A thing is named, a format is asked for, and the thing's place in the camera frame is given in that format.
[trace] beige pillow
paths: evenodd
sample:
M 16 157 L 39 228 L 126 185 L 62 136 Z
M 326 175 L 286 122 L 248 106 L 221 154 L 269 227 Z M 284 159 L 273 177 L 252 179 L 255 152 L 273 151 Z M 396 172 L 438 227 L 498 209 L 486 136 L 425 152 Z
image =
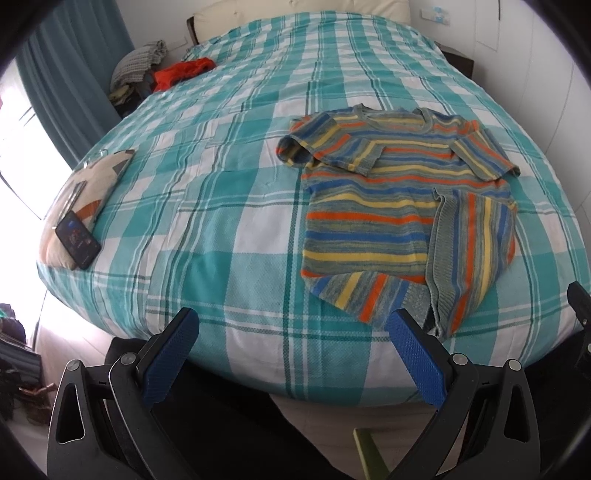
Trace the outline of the beige pillow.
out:
M 134 153 L 134 150 L 122 150 L 100 158 L 91 165 L 72 173 L 45 217 L 39 244 L 39 262 L 50 267 L 63 267 L 70 270 L 76 268 L 74 260 L 54 231 L 57 222 L 67 211 L 73 210 L 88 230 L 92 231 L 96 217 L 105 206 L 117 181 L 131 163 Z M 74 191 L 80 188 L 82 189 L 78 198 L 70 208 L 67 208 Z

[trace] green chair leg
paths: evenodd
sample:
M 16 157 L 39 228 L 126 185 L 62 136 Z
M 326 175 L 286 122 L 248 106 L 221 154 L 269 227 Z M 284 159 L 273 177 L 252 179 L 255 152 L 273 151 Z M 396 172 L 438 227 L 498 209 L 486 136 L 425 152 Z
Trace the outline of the green chair leg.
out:
M 354 429 L 353 438 L 359 452 L 366 480 L 384 480 L 390 473 L 371 437 L 369 429 Z

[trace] blue gripper pad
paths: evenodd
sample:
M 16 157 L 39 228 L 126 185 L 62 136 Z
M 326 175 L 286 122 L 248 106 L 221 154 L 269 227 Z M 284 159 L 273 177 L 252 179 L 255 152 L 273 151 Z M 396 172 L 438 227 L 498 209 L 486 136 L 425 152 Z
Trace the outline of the blue gripper pad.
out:
M 166 398 L 199 335 L 199 317 L 190 310 L 146 369 L 142 401 L 147 409 Z
M 443 372 L 399 312 L 394 310 L 386 321 L 390 341 L 398 351 L 423 400 L 440 408 L 447 395 Z

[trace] teal and white checkered blanket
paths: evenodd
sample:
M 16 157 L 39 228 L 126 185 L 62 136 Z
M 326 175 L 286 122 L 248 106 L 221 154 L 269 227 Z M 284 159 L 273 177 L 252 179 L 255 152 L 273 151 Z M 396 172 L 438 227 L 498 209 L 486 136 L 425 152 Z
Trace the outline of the teal and white checkered blanket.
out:
M 587 289 L 573 211 L 541 151 L 428 39 L 380 17 L 322 12 L 255 21 L 195 47 L 213 71 L 151 95 L 88 154 L 134 148 L 94 229 L 87 271 L 39 265 L 49 290 L 119 336 L 162 331 L 181 307 L 201 332 L 191 358 L 272 393 L 339 404 L 416 397 L 388 335 L 309 294 L 300 277 L 308 196 L 281 164 L 291 118 L 358 103 L 428 107 L 492 130 L 521 177 L 517 253 L 446 342 L 472 361 L 525 364 L 576 328 L 567 285 Z

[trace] multicolored striped knit shirt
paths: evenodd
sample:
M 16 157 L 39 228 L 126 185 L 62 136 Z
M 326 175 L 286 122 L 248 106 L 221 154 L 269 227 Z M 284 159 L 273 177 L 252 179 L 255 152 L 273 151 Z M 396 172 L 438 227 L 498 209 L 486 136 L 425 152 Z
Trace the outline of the multicolored striped knit shirt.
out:
M 513 259 L 519 169 L 478 121 L 356 105 L 293 120 L 277 154 L 311 194 L 304 281 L 362 322 L 406 308 L 446 338 Z

